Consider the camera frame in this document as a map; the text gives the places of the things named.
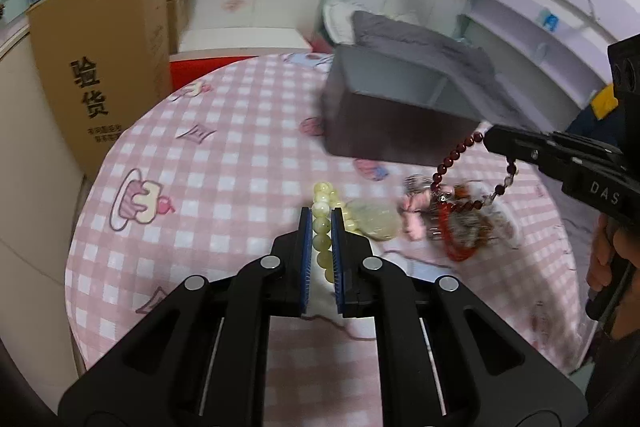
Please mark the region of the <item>person's right hand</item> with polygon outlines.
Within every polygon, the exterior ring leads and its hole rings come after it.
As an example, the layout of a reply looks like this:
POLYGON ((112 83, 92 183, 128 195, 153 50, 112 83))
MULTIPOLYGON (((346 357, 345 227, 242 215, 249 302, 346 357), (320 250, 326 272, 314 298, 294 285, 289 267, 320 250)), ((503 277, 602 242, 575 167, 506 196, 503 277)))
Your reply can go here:
POLYGON ((608 217, 601 215, 593 235, 587 283, 594 291, 602 291, 612 283, 611 263, 615 255, 639 269, 639 236, 618 228, 612 239, 606 234, 608 217))

